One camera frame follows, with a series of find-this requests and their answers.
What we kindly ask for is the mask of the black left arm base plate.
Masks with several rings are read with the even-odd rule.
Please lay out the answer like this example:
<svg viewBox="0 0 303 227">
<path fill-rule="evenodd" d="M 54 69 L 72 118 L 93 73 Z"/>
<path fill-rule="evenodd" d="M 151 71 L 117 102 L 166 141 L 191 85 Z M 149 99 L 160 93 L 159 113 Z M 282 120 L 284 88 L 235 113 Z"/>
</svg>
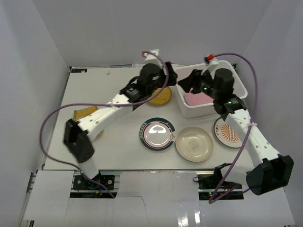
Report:
<svg viewBox="0 0 303 227">
<path fill-rule="evenodd" d="M 96 182 L 101 183 L 104 185 L 107 189 L 113 190 L 114 184 L 115 184 L 115 176 L 114 175 L 102 175 Z M 92 181 L 87 180 L 82 175 L 76 175 L 73 179 L 73 190 L 103 190 L 104 188 L 97 184 L 93 183 Z"/>
</svg>

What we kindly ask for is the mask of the round bamboo pattern plate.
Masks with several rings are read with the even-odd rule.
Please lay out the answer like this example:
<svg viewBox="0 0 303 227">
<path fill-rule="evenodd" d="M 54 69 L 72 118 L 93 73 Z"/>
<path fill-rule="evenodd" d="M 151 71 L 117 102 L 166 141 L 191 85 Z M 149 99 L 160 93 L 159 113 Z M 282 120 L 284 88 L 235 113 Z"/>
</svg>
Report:
<svg viewBox="0 0 303 227">
<path fill-rule="evenodd" d="M 149 105 L 152 106 L 163 106 L 166 105 L 171 99 L 172 99 L 172 90 L 170 87 L 164 88 L 160 92 L 161 88 L 158 88 L 157 90 L 154 91 L 152 96 L 157 95 L 154 99 L 151 101 L 147 102 Z"/>
</svg>

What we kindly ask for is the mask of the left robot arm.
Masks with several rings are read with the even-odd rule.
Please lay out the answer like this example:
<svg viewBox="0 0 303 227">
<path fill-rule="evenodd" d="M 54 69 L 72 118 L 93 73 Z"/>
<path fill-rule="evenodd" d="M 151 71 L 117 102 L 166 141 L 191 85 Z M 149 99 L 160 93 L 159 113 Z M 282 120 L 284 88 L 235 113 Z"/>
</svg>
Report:
<svg viewBox="0 0 303 227">
<path fill-rule="evenodd" d="M 85 175 L 84 183 L 89 188 L 94 189 L 100 183 L 99 170 L 93 160 L 95 150 L 92 141 L 114 121 L 150 101 L 158 88 L 176 85 L 178 76 L 171 62 L 164 66 L 145 64 L 139 76 L 132 78 L 104 107 L 78 121 L 70 119 L 66 122 L 63 143 L 76 159 L 78 168 Z"/>
</svg>

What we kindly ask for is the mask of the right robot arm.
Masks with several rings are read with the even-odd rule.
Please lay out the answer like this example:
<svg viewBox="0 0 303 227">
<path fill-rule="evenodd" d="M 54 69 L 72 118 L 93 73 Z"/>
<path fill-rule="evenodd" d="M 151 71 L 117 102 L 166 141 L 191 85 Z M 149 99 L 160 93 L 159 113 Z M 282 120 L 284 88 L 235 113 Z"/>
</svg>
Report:
<svg viewBox="0 0 303 227">
<path fill-rule="evenodd" d="M 240 180 L 255 195 L 282 188 L 288 185 L 293 159 L 282 156 L 263 136 L 252 119 L 244 102 L 233 92 L 234 77 L 228 69 L 218 69 L 212 77 L 208 70 L 193 70 L 191 74 L 178 82 L 186 92 L 204 93 L 213 99 L 214 109 L 221 118 L 235 130 L 246 149 L 254 169 L 235 169 L 235 163 L 224 163 L 214 169 L 214 184 L 226 188 L 232 182 Z"/>
</svg>

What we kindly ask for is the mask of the fan-shaped bamboo pattern plate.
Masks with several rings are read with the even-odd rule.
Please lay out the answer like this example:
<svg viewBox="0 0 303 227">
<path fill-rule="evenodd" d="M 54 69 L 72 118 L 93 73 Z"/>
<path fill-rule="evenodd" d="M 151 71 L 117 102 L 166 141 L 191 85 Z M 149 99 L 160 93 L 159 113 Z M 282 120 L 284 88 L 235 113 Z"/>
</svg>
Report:
<svg viewBox="0 0 303 227">
<path fill-rule="evenodd" d="M 90 114 L 94 113 L 97 111 L 98 108 L 97 106 L 89 106 L 87 108 L 79 109 L 79 110 L 74 110 L 73 113 L 73 121 L 76 122 L 84 117 L 89 116 Z"/>
</svg>

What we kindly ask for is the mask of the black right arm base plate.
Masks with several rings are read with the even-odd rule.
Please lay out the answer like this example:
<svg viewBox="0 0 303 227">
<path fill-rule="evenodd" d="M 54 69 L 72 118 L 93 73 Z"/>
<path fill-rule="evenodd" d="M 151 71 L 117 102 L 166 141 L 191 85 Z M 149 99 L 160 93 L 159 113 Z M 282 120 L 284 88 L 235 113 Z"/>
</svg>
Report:
<svg viewBox="0 0 303 227">
<path fill-rule="evenodd" d="M 211 174 L 196 175 L 193 178 L 193 182 L 198 184 L 199 192 L 213 192 L 219 183 L 219 181 L 215 180 L 214 175 Z M 235 187 L 235 189 L 242 189 L 240 184 L 224 181 L 220 186 L 219 191 L 224 192 L 232 189 L 233 187 Z"/>
</svg>

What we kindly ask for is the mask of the pink round plate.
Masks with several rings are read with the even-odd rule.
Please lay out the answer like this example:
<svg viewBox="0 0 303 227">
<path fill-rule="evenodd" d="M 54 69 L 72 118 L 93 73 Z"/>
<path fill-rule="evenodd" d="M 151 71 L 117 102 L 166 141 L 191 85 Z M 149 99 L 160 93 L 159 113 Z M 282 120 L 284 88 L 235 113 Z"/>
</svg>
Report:
<svg viewBox="0 0 303 227">
<path fill-rule="evenodd" d="M 204 93 L 199 93 L 199 94 L 185 93 L 185 101 L 189 106 L 196 106 L 196 105 L 210 104 L 213 102 L 213 99 Z"/>
</svg>

